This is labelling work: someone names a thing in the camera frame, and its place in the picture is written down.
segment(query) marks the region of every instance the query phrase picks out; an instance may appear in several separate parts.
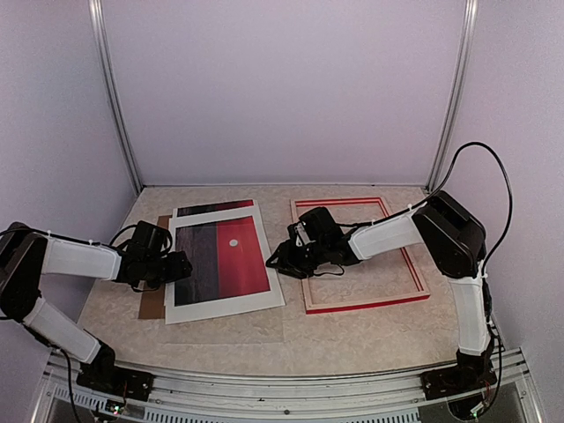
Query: framed picture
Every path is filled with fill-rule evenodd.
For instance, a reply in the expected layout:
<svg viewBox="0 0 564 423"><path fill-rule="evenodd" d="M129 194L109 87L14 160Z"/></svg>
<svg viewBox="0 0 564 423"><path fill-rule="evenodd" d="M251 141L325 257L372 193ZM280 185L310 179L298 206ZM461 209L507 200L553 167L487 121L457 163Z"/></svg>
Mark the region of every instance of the framed picture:
<svg viewBox="0 0 564 423"><path fill-rule="evenodd" d="M315 207L327 207L339 223L378 220L390 215L382 197L293 200L293 221ZM301 281L307 314L331 313L426 300L427 284L407 249L388 251L345 267L343 276L330 275Z"/></svg>
<svg viewBox="0 0 564 423"><path fill-rule="evenodd" d="M166 324L284 306L278 275L264 265L271 252L253 200L177 209L173 249L192 275L167 285Z"/></svg>

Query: beige table surface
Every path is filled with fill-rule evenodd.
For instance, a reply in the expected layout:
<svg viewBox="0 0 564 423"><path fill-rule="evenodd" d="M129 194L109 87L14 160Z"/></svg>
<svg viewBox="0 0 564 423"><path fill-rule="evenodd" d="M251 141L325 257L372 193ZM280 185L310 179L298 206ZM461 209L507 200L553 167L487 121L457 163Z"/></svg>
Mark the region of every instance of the beige table surface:
<svg viewBox="0 0 564 423"><path fill-rule="evenodd" d="M125 225L156 223L173 208L246 198L261 209L273 251L292 222L290 200L384 197L392 212L423 198L418 188L336 185L147 188ZM96 281L79 323L118 360L231 375L344 375L416 367L455 358L456 310L447 279L423 245L408 248L427 282L425 301L306 315L297 279L279 275L286 306L205 322L138 320L141 295Z"/></svg>

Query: white wall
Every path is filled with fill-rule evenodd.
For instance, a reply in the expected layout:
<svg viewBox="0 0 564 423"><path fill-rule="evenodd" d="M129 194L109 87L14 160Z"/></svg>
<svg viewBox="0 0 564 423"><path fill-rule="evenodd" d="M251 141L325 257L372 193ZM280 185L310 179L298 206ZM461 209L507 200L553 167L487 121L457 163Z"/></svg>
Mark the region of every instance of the white wall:
<svg viewBox="0 0 564 423"><path fill-rule="evenodd" d="M0 229L19 220L108 241L130 208L96 54L87 1L0 3ZM75 318L90 287L41 282ZM47 357L16 323L0 322L1 421L25 420Z"/></svg>
<svg viewBox="0 0 564 423"><path fill-rule="evenodd" d="M104 3L147 184L425 184L464 0Z"/></svg>
<svg viewBox="0 0 564 423"><path fill-rule="evenodd" d="M548 415L564 413L564 3L480 2L454 133L502 157L515 218L490 262L493 308L509 346L522 346ZM485 152L464 152L448 191L488 229L503 228L507 196Z"/></svg>

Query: red and white frame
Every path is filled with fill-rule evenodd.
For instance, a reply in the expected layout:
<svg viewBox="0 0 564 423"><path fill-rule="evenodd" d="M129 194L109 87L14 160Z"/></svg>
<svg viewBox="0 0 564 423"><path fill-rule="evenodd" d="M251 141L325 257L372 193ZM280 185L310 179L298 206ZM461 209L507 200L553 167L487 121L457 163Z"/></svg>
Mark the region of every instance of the red and white frame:
<svg viewBox="0 0 564 423"><path fill-rule="evenodd" d="M318 206L331 206L331 205L356 205L356 204L374 204L382 210L384 217L390 215L388 210L390 208L386 205L382 197L364 197L364 198L337 198L337 199L318 199L318 200L292 200L292 219L294 222L298 222L298 209L300 207L318 207ZM427 288L427 284L423 279L420 271L416 268L411 259L409 253L405 248L400 249L402 256L405 260L405 265L407 266L410 274L413 278L413 284L415 285L415 291L413 293L404 293L400 295L391 295L387 297L377 297L377 298L366 298L360 301L344 301L337 303L324 303L315 304L313 302L313 296L311 293L311 286L309 284L309 278L301 280L301 287L303 290L304 302L306 305L306 314L313 315L318 313L334 313L337 311L350 311L358 310L363 308L374 308L391 306L395 304L403 304L406 302L421 301L429 298L431 293Z"/></svg>

